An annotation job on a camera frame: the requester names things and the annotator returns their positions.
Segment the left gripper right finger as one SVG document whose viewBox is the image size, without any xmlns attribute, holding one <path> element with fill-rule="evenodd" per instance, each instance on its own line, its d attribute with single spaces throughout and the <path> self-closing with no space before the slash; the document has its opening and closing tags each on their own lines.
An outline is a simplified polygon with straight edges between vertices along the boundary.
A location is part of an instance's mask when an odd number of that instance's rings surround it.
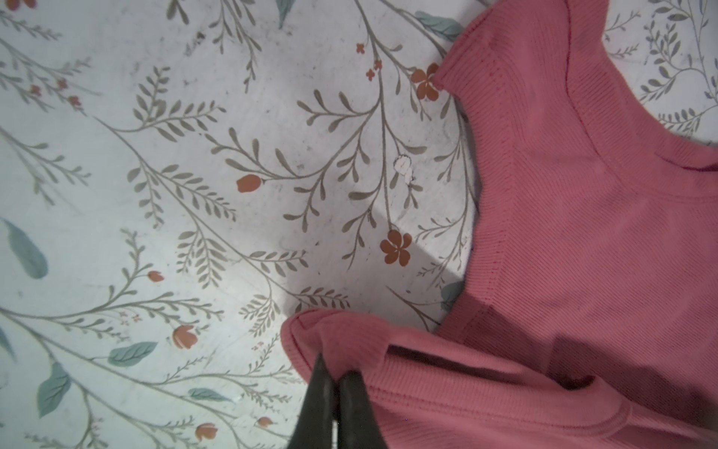
<svg viewBox="0 0 718 449">
<path fill-rule="evenodd" d="M 337 394 L 338 448 L 388 449 L 362 374 L 345 374 L 338 381 Z"/>
</svg>

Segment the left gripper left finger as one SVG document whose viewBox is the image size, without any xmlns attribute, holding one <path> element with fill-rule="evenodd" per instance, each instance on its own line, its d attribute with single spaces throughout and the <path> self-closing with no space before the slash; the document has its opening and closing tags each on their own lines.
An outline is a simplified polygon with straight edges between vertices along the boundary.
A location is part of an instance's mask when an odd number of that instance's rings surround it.
<svg viewBox="0 0 718 449">
<path fill-rule="evenodd" d="M 307 392 L 288 449 L 330 449 L 337 409 L 336 382 L 322 355 L 312 369 Z"/>
</svg>

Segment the pink red tank top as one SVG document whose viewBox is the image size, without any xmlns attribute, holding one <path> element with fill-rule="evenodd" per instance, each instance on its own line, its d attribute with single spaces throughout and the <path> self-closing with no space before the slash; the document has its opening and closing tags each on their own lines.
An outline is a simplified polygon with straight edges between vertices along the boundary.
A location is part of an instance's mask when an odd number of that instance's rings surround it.
<svg viewBox="0 0 718 449">
<path fill-rule="evenodd" d="M 434 83 L 477 146 L 480 218 L 436 333 L 308 310 L 309 383 L 360 372 L 388 448 L 714 448 L 717 153 L 667 131 L 602 43 L 605 1 L 500 1 Z"/>
</svg>

